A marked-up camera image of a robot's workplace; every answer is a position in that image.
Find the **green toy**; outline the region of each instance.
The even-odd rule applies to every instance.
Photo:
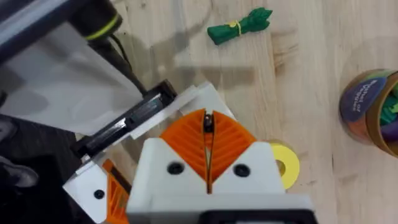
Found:
[[[241,21],[233,21],[225,25],[207,28],[207,33],[216,45],[231,40],[247,32],[264,30],[269,26],[268,17],[272,10],[263,7],[254,9]]]
[[[383,103],[380,115],[380,124],[382,126],[392,123],[397,119],[398,99],[393,96],[387,96]]]

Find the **wood grain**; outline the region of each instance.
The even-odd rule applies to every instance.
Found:
[[[302,165],[291,192],[310,193],[320,223],[396,223],[398,161],[343,131],[338,100],[361,72],[397,69],[397,2],[268,3],[282,139]]]
[[[398,68],[395,0],[114,3],[124,18],[118,37],[145,86],[167,78],[182,91],[211,81],[255,137],[293,147],[301,173],[289,192],[310,194],[320,223],[396,223],[398,160],[352,140],[338,117],[352,78]],[[266,31],[219,47],[207,36],[208,26],[258,6],[274,10]]]

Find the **cardboard canister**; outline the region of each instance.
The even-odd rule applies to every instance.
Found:
[[[385,142],[380,128],[382,106],[396,84],[396,70],[377,69],[364,72],[344,89],[339,109],[343,124],[355,139],[375,144],[390,155],[398,157],[398,142]]]

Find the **container label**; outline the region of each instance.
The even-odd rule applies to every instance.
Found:
[[[343,120],[354,122],[364,116],[386,82],[386,77],[372,78],[345,91],[340,100]]]

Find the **black screw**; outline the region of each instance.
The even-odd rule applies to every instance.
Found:
[[[213,115],[211,114],[205,115],[205,120],[203,121],[203,127],[206,133],[212,133],[214,131]]]
[[[236,164],[234,166],[234,174],[238,177],[247,177],[250,175],[250,168],[245,164]]]
[[[184,165],[181,162],[172,162],[167,166],[167,172],[171,175],[179,175],[184,171]]]
[[[97,198],[98,200],[102,199],[104,196],[105,196],[105,192],[103,190],[98,189],[98,190],[94,191],[94,197]]]

